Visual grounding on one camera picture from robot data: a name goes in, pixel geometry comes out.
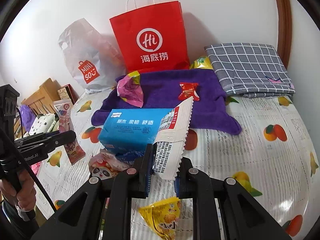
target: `snack package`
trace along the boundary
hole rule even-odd
[[[106,161],[106,157],[102,153],[92,156],[89,163],[89,171],[93,177],[99,177],[101,180],[115,177],[119,171],[115,170]]]
[[[53,105],[59,116],[59,132],[62,133],[69,130],[74,131],[70,117],[71,108],[73,107],[71,99],[54,101]],[[85,152],[80,147],[77,139],[72,143],[65,144],[64,148],[67,152],[71,165],[75,164],[85,156]]]
[[[178,96],[178,99],[183,101],[189,97],[193,97],[194,101],[199,101],[200,98],[196,93],[196,88],[199,84],[198,83],[186,83],[180,82],[180,87],[182,88],[182,93]]]
[[[130,105],[143,106],[143,91],[140,86],[140,74],[138,71],[133,71],[119,80],[117,85],[118,97],[129,103]]]
[[[154,143],[157,143],[153,171],[161,179],[174,180],[177,176],[186,144],[193,97],[172,109],[162,118]]]
[[[203,68],[203,69],[212,69],[212,65],[210,63],[209,58],[206,57],[199,57],[197,58],[191,65],[190,69],[192,68]]]
[[[180,199],[171,197],[138,210],[153,232],[162,239],[173,240],[180,217],[180,207]]]
[[[102,158],[116,171],[124,171],[131,166],[128,163],[121,162],[116,158],[116,156],[106,149],[101,149],[100,154],[102,154]]]

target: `yellow snack wrapper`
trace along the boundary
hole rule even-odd
[[[152,231],[162,239],[173,240],[180,217],[180,206],[180,199],[171,197],[138,210]]]
[[[212,65],[208,57],[199,57],[191,65],[189,69],[192,68],[203,68],[203,69],[212,69]]]

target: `yellow fruit print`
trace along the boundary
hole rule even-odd
[[[225,101],[225,105],[227,106],[227,105],[229,105],[229,104],[232,103],[232,102],[239,104],[239,102],[238,102],[237,100],[235,100],[235,99],[232,98],[231,96],[228,96],[227,99],[226,99],[226,101]]]
[[[57,151],[55,154],[52,154],[47,163],[50,163],[51,166],[60,167],[60,158],[62,155],[62,151]]]
[[[84,111],[86,111],[86,110],[91,110],[91,103],[92,103],[92,101],[91,100],[89,100],[89,101],[86,101],[82,106],[81,106],[81,108],[79,109],[79,111],[77,112],[77,113],[79,113],[79,112],[84,112]]]
[[[238,171],[235,174],[232,175],[232,177],[238,181],[242,187],[246,189],[253,197],[261,196],[262,193],[258,190],[256,190],[254,187],[251,186],[250,179],[248,174],[246,174],[244,171]]]
[[[292,104],[292,102],[290,102],[285,97],[278,97],[278,102],[280,106],[289,106],[290,104]]]
[[[311,176],[316,174],[316,169],[319,168],[319,165],[316,163],[313,153],[310,152],[310,166],[311,166]]]

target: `white snack wrapper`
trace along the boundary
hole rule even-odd
[[[193,97],[182,101],[162,118],[153,170],[161,179],[174,180],[182,159],[193,107]]]

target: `red paper bag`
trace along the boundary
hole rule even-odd
[[[129,72],[189,68],[178,1],[141,7],[115,16],[110,22]]]

